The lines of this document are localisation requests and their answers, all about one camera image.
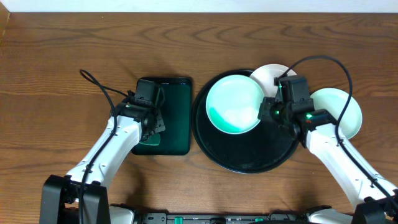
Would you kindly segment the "green scouring sponge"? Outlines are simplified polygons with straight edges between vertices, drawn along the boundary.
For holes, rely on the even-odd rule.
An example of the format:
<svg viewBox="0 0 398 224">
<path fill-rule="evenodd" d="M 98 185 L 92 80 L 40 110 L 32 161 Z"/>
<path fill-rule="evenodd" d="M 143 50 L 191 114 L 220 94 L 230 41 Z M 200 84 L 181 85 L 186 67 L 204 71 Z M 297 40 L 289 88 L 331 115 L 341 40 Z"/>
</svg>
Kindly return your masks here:
<svg viewBox="0 0 398 224">
<path fill-rule="evenodd" d="M 159 133 L 147 133 L 139 141 L 139 144 L 146 146 L 158 146 L 160 144 L 160 134 Z"/>
</svg>

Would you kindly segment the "black rectangular water tray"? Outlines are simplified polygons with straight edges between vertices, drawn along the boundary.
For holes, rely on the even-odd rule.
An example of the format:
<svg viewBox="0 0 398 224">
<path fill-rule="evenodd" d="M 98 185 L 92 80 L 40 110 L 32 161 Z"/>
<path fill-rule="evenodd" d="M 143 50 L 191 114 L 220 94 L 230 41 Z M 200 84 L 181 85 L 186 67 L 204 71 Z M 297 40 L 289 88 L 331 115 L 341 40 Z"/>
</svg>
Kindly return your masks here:
<svg viewBox="0 0 398 224">
<path fill-rule="evenodd" d="M 135 155 L 183 156 L 190 150 L 190 114 L 192 108 L 192 79 L 188 77 L 147 77 L 165 92 L 160 108 L 165 131 L 159 133 L 160 143 L 151 146 L 147 141 L 134 146 Z"/>
</svg>

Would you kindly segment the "white plate with green stain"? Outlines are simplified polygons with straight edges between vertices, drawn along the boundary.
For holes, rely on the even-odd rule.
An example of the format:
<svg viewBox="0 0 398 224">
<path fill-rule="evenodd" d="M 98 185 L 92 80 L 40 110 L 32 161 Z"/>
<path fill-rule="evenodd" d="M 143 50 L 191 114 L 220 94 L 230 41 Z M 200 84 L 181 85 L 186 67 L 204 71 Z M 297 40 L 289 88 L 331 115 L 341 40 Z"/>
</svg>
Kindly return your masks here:
<svg viewBox="0 0 398 224">
<path fill-rule="evenodd" d="M 316 110 L 326 109 L 335 119 L 338 119 L 349 94 L 337 88 L 322 88 L 312 93 L 310 97 L 313 99 Z M 340 129 L 347 139 L 351 139 L 358 134 L 362 122 L 363 114 L 361 108 L 357 101 L 351 97 L 341 119 Z"/>
</svg>

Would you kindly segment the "white plate front green stain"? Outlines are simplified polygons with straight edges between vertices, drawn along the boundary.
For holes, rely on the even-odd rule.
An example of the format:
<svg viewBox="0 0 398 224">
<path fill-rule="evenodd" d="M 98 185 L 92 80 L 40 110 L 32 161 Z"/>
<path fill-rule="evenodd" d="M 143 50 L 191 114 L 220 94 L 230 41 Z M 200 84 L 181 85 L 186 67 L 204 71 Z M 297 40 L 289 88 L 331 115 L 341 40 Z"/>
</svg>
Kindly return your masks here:
<svg viewBox="0 0 398 224">
<path fill-rule="evenodd" d="M 259 123 L 264 92 L 257 82 L 244 75 L 228 75 L 209 90 L 205 108 L 212 125 L 226 134 L 243 134 Z"/>
</svg>

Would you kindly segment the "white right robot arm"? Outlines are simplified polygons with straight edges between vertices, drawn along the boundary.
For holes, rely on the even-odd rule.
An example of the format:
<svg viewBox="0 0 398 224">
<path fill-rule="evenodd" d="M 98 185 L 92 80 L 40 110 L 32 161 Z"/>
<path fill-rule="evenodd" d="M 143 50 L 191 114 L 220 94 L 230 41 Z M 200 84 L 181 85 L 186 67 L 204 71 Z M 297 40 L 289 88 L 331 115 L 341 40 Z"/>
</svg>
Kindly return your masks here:
<svg viewBox="0 0 398 224">
<path fill-rule="evenodd" d="M 397 186 L 385 179 L 343 134 L 339 121 L 311 98 L 293 102 L 265 97 L 259 119 L 287 129 L 328 169 L 353 207 L 346 215 L 333 208 L 307 213 L 310 223 L 397 223 Z"/>
</svg>

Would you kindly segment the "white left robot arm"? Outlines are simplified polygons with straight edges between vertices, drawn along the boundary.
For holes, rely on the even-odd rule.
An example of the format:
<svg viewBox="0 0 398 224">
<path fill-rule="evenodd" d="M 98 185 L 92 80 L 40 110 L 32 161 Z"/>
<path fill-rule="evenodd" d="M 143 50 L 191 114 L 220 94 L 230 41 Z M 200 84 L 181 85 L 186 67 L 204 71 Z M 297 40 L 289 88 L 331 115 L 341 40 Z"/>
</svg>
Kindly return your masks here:
<svg viewBox="0 0 398 224">
<path fill-rule="evenodd" d="M 126 98 L 111 107 L 106 129 L 89 153 L 42 188 L 40 223 L 134 223 L 135 213 L 110 205 L 108 187 L 131 149 L 153 134 L 162 100 Z"/>
</svg>

